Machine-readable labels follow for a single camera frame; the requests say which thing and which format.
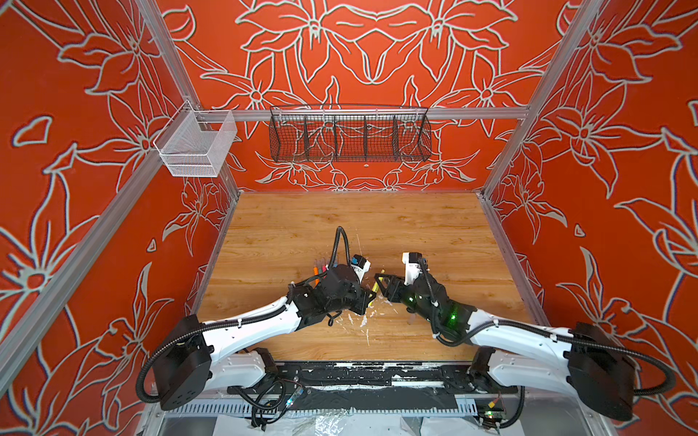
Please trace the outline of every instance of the plastic sheet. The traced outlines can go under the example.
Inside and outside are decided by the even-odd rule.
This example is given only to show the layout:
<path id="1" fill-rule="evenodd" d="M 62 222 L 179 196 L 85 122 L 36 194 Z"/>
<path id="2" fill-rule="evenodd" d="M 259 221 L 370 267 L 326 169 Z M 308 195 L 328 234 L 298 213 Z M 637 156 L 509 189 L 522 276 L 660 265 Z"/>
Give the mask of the plastic sheet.
<path id="1" fill-rule="evenodd" d="M 496 435 L 496 430 L 485 430 L 462 418 L 424 418 L 421 436 L 486 436 Z M 501 436 L 524 436 L 521 422 L 500 430 Z"/>
<path id="2" fill-rule="evenodd" d="M 308 418 L 282 418 L 266 432 L 250 427 L 243 418 L 219 415 L 213 436 L 417 436 L 399 415 L 346 413 Z"/>

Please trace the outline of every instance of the white wire basket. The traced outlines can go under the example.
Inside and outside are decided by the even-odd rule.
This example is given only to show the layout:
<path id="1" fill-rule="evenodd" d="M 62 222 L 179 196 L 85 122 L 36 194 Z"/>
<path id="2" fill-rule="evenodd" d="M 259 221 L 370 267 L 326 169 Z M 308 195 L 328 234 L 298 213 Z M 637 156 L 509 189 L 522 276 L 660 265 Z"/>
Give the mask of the white wire basket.
<path id="1" fill-rule="evenodd" d="M 216 177 L 237 135 L 231 111 L 222 123 L 199 121 L 186 101 L 154 140 L 170 173 L 177 177 Z"/>

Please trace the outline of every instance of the black motor housing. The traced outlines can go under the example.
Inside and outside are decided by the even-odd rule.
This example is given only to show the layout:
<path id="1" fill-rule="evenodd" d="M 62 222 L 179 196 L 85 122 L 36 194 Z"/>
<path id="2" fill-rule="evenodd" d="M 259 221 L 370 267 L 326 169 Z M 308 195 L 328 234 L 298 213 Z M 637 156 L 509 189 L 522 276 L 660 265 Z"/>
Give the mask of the black motor housing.
<path id="1" fill-rule="evenodd" d="M 199 327 L 201 324 L 196 315 L 182 318 L 163 343 Z M 198 396 L 204 390 L 210 368 L 211 355 L 203 335 L 193 336 L 185 344 L 170 348 L 153 364 L 160 408 L 176 409 Z"/>
<path id="2" fill-rule="evenodd" d="M 357 266 L 363 266 L 365 259 L 354 256 Z M 298 308 L 301 317 L 298 329 L 322 321 L 325 316 L 340 310 L 351 310 L 358 315 L 365 315 L 369 303 L 376 293 L 364 289 L 354 269 L 349 265 L 339 264 L 330 268 L 312 287 L 310 285 L 289 285 L 288 298 Z"/>
<path id="3" fill-rule="evenodd" d="M 578 339 L 617 346 L 600 328 L 591 324 L 578 322 L 577 327 L 570 333 Z M 577 390 L 579 399 L 584 404 L 611 419 L 632 419 L 635 366 L 628 357 L 574 344 L 572 349 L 565 353 L 565 357 L 569 360 L 568 382 Z"/>

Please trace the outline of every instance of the wire mesh basket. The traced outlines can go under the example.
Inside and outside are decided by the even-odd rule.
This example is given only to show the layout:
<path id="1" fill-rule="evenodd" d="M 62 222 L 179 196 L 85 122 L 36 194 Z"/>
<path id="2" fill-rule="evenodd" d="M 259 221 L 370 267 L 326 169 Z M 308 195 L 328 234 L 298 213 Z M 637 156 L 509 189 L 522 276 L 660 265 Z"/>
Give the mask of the wire mesh basket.
<path id="1" fill-rule="evenodd" d="M 154 145 L 173 176 L 216 177 L 237 135 L 237 125 L 228 111 L 222 123 L 199 121 L 187 101 L 170 119 Z"/>
<path id="2" fill-rule="evenodd" d="M 431 157 L 425 107 L 273 106 L 276 162 L 418 162 Z"/>

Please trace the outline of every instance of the black wire basket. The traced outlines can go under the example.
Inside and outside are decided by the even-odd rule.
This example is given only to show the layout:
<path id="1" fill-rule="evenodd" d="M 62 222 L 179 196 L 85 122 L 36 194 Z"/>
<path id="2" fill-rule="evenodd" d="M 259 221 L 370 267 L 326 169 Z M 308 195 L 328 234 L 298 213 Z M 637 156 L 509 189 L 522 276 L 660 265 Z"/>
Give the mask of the black wire basket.
<path id="1" fill-rule="evenodd" d="M 425 107 L 273 106 L 275 162 L 420 162 L 431 157 Z"/>

